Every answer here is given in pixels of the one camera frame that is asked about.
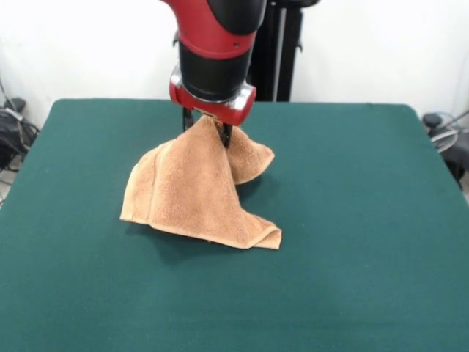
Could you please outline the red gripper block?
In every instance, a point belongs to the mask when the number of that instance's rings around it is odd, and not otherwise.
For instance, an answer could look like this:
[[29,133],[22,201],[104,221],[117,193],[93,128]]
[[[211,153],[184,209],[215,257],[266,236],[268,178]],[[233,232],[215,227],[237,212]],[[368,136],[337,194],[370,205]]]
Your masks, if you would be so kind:
[[222,145],[228,148],[232,137],[232,125],[244,123],[256,97],[256,88],[244,82],[238,94],[231,100],[215,102],[196,98],[182,85],[182,74],[178,67],[173,69],[169,81],[169,95],[174,103],[182,106],[182,126],[186,131],[194,124],[193,110],[217,117],[223,122],[219,128]]

